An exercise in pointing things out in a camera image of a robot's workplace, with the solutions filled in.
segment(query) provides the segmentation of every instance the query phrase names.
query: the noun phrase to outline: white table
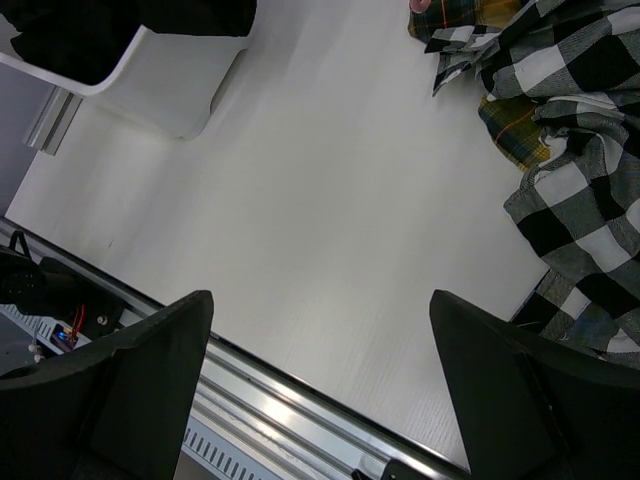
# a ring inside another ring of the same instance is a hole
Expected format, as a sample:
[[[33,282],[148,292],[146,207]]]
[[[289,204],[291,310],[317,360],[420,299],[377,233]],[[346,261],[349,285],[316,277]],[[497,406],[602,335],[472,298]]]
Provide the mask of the white table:
[[[205,132],[183,143],[83,104],[8,217],[467,465],[428,318],[434,289],[510,317],[544,273],[502,210],[520,172],[405,1],[262,0]]]

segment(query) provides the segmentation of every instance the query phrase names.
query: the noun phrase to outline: plaid shirt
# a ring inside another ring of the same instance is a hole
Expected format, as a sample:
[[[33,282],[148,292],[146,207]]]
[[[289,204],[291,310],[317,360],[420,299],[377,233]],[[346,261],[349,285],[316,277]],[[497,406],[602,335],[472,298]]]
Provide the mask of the plaid shirt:
[[[521,8],[505,25],[489,24],[488,10],[507,15],[506,6]],[[516,323],[633,364],[640,2],[443,0],[412,15],[409,29],[427,52],[440,52],[434,92],[476,69],[489,92],[481,117],[500,149],[528,169],[505,209],[552,271]]]

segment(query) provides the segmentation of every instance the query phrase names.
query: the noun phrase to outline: white plastic bin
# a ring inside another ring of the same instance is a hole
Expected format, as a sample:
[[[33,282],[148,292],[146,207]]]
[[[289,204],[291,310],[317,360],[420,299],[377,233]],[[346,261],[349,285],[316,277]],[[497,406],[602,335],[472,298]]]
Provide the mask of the white plastic bin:
[[[160,35],[141,26],[111,74],[90,86],[24,62],[11,47],[17,35],[0,15],[0,62],[185,139],[204,129],[211,99],[247,41]]]

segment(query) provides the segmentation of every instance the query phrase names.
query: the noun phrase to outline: clothing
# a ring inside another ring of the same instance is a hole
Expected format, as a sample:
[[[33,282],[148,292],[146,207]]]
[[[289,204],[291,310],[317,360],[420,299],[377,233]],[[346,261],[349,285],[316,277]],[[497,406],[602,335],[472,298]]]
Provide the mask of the clothing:
[[[116,66],[140,25],[156,33],[246,36],[256,0],[0,0],[26,62],[95,85]]]
[[[640,2],[443,0],[411,18],[440,52],[434,94],[474,67],[481,118],[528,170],[505,209],[552,270],[514,321],[640,367],[610,348],[640,345]]]

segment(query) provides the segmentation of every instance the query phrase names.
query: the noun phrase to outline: metal frame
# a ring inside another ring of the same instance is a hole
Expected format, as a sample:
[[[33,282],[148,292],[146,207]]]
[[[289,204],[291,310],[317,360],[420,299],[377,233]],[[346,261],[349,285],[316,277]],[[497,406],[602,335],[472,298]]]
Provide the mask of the metal frame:
[[[0,219],[0,238],[8,238],[16,228],[22,229]],[[129,305],[124,326],[162,308],[25,233],[35,257],[56,258],[123,298]],[[251,480],[349,479],[355,469],[380,479],[391,459],[433,480],[468,476],[436,452],[368,420],[215,333],[207,346],[183,451],[216,477],[232,480],[250,480],[251,475]]]

